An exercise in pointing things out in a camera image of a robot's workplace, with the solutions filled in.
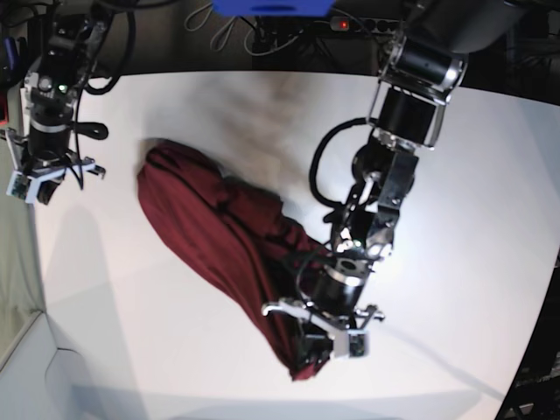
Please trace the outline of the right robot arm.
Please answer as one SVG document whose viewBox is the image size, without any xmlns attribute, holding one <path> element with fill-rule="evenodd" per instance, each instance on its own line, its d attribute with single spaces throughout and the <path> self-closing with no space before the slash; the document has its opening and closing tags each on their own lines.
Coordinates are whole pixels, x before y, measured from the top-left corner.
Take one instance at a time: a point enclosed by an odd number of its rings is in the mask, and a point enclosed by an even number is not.
<svg viewBox="0 0 560 420">
<path fill-rule="evenodd" d="M 105 177 L 102 166 L 81 154 L 79 138 L 102 141 L 109 130 L 101 122 L 80 121 L 78 113 L 112 20 L 97 2 L 82 15 L 55 16 L 45 50 L 23 78 L 27 131 L 1 132 L 12 163 L 7 195 L 47 205 L 68 175 L 79 187 L 87 173 Z"/>
</svg>

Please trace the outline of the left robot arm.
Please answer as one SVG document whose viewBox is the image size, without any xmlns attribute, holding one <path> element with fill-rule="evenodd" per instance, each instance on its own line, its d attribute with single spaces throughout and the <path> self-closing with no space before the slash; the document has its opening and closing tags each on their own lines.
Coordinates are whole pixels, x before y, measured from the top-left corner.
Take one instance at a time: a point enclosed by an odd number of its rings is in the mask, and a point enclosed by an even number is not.
<svg viewBox="0 0 560 420">
<path fill-rule="evenodd" d="M 526 1 L 419 1 L 391 39 L 367 114 L 321 139 L 309 170 L 313 197 L 330 208 L 329 240 L 297 256 L 295 297 L 262 307 L 297 321 L 297 359 L 320 366 L 331 357 L 368 353 L 376 305 L 358 306 L 367 281 L 394 247 L 401 207 L 415 182 L 417 151 L 432 149 L 453 90 L 471 53 L 485 49 L 526 12 Z M 342 131 L 370 128 L 352 162 L 353 186 L 343 202 L 318 188 L 319 162 Z"/>
</svg>

